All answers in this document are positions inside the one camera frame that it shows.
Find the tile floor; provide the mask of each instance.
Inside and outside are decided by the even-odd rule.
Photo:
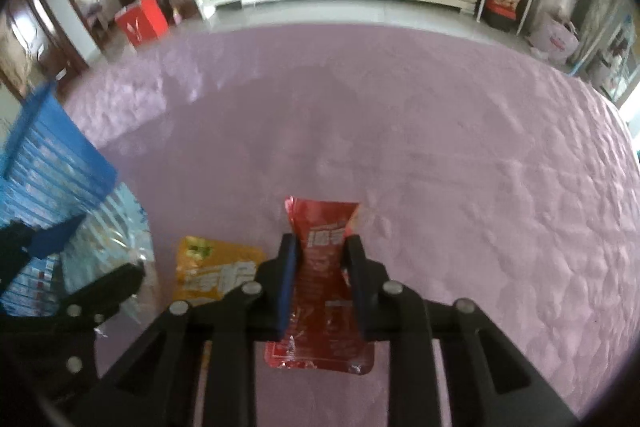
[[[524,38],[501,32],[484,22],[478,23],[474,16],[448,7],[400,0],[286,0],[242,8],[224,7],[208,21],[185,20],[171,32],[218,32],[291,23],[370,23],[415,28],[477,42],[503,44],[529,55],[529,45]],[[119,32],[111,39],[103,56],[91,66],[115,62],[134,53],[135,49]]]

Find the plastic bag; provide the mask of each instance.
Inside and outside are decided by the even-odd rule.
[[[262,261],[259,248],[188,235],[178,248],[174,301],[188,300],[197,306],[222,299],[236,286],[254,280]]]
[[[558,64],[564,64],[580,45],[571,21],[555,19],[549,13],[543,15],[540,26],[531,33],[529,43]]]
[[[68,293],[125,263],[142,261],[142,286],[121,309],[139,324],[147,324],[159,314],[159,283],[148,220],[127,185],[118,185],[97,210],[87,215],[60,259]]]
[[[288,198],[285,208],[302,244],[289,328],[279,343],[267,343],[271,367],[329,369],[365,375],[374,346],[358,332],[348,277],[340,268],[344,238],[351,233],[357,203]]]

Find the storage basket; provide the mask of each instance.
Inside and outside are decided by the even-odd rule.
[[[116,170],[97,152],[55,99],[54,83],[25,101],[0,154],[0,227],[20,220],[48,229],[97,208],[113,190]],[[66,243],[75,232],[60,227]],[[60,256],[33,259],[2,296],[19,315],[55,312],[52,282]]]

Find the wooden door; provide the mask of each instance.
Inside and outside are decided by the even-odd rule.
[[[49,80],[68,82],[78,76],[79,71],[40,23],[27,0],[9,0],[6,14],[16,38]]]
[[[5,10],[16,38],[60,90],[87,69],[44,0],[9,0]]]

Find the yellow snack package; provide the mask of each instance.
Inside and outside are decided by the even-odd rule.
[[[178,248],[174,300],[197,306],[222,299],[228,291],[252,281],[264,261],[262,250],[188,235]]]

